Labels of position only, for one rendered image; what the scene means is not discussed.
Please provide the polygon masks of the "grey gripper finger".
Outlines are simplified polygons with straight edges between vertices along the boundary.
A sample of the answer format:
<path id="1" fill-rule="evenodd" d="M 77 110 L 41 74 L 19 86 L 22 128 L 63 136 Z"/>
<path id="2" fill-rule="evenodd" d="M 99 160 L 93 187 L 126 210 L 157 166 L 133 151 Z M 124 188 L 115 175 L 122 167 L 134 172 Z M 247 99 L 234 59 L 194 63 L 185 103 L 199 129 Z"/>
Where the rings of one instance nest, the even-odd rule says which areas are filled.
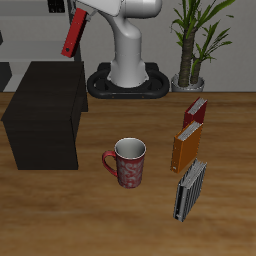
<path id="1" fill-rule="evenodd" d="M 73 16 L 74 16 L 75 11 L 76 11 L 74 0 L 67 0 L 67 5 L 68 5 L 69 21 L 72 21 Z"/>
<path id="2" fill-rule="evenodd" d="M 92 17 L 93 17 L 96 13 L 98 13 L 98 10 L 97 10 L 97 9 L 93 10 L 93 12 L 92 12 L 91 14 L 87 14 L 87 16 L 86 16 L 86 21 L 90 22 L 91 19 L 92 19 Z"/>

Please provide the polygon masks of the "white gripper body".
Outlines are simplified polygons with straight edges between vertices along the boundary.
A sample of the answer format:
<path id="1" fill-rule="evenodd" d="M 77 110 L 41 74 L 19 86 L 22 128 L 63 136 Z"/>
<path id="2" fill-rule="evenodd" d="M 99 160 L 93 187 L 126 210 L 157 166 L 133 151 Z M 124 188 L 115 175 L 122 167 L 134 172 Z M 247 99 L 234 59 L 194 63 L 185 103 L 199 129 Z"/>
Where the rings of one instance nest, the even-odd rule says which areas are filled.
<path id="1" fill-rule="evenodd" d="M 121 9 L 122 0 L 77 0 L 91 7 L 96 12 L 103 12 L 110 16 L 117 16 Z"/>

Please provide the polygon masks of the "orange book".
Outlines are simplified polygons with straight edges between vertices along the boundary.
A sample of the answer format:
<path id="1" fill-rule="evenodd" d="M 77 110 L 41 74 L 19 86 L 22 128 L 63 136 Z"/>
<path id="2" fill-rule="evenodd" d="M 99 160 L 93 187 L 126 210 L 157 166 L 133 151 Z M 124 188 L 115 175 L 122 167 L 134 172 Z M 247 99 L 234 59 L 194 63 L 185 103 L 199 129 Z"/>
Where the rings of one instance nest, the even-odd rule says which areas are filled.
<path id="1" fill-rule="evenodd" d="M 202 127 L 202 123 L 192 121 L 174 137 L 171 161 L 173 172 L 181 172 L 197 156 Z"/>

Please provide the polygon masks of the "grey striped book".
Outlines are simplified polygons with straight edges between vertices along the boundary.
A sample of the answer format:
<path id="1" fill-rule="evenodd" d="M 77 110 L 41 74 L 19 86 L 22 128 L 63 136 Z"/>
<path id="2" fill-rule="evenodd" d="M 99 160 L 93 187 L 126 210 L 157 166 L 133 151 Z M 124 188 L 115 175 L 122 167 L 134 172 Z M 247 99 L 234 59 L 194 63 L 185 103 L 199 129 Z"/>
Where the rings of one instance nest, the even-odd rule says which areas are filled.
<path id="1" fill-rule="evenodd" d="M 195 159 L 182 179 L 176 191 L 173 217 L 183 222 L 201 193 L 207 164 Z"/>

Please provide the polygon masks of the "green pot plant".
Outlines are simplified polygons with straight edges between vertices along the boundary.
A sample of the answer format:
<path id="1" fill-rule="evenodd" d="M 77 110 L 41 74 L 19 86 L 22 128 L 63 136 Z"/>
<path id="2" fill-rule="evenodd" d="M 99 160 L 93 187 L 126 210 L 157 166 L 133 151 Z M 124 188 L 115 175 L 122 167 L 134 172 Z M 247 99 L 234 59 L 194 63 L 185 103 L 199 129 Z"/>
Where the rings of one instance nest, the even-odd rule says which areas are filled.
<path id="1" fill-rule="evenodd" d="M 231 41 L 225 41 L 229 28 L 213 38 L 219 21 L 208 28 L 204 27 L 204 24 L 234 2 L 235 0 L 223 0 L 216 4 L 216 0 L 213 0 L 205 10 L 201 10 L 199 9 L 201 0 L 182 0 L 182 12 L 175 9 L 179 18 L 172 22 L 172 26 L 177 24 L 181 29 L 180 32 L 176 31 L 176 35 L 182 54 L 179 73 L 171 80 L 173 92 L 203 91 L 205 82 L 199 76 L 202 63 L 206 60 L 214 60 L 211 54 L 215 50 L 231 44 Z"/>

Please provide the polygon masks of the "dark wooden cabinet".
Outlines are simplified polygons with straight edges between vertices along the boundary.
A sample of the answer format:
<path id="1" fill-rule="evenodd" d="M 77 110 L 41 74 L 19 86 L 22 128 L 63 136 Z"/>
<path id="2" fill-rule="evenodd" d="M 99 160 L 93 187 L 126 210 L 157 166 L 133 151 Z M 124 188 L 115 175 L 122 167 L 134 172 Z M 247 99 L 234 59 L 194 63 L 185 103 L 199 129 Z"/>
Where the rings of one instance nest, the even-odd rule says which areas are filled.
<path id="1" fill-rule="evenodd" d="M 83 63 L 31 62 L 2 116 L 17 168 L 76 170 L 76 136 L 87 110 Z"/>

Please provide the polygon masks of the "red patterned mug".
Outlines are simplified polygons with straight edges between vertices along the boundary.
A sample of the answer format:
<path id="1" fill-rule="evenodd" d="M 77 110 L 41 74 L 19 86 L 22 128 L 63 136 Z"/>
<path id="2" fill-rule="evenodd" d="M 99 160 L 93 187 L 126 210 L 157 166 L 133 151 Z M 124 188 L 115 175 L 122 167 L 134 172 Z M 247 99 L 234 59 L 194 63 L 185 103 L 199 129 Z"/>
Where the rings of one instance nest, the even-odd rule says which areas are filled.
<path id="1" fill-rule="evenodd" d="M 122 138 L 114 146 L 113 151 L 102 154 L 103 166 L 114 175 L 118 183 L 127 189 L 136 188 L 142 180 L 146 145 L 137 138 Z M 116 161 L 116 170 L 106 163 L 111 156 Z"/>

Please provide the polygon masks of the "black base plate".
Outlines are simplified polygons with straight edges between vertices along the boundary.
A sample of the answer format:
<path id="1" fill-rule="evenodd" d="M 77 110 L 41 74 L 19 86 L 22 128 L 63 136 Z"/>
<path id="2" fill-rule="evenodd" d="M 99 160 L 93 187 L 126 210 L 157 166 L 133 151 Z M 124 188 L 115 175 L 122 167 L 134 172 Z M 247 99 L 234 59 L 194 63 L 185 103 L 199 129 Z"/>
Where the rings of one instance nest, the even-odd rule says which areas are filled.
<path id="1" fill-rule="evenodd" d="M 139 87 L 126 89 L 107 79 L 110 63 L 103 62 L 87 80 L 87 90 L 99 99 L 157 99 L 165 96 L 170 89 L 169 79 L 159 71 L 156 63 L 146 62 L 145 66 L 149 79 Z"/>

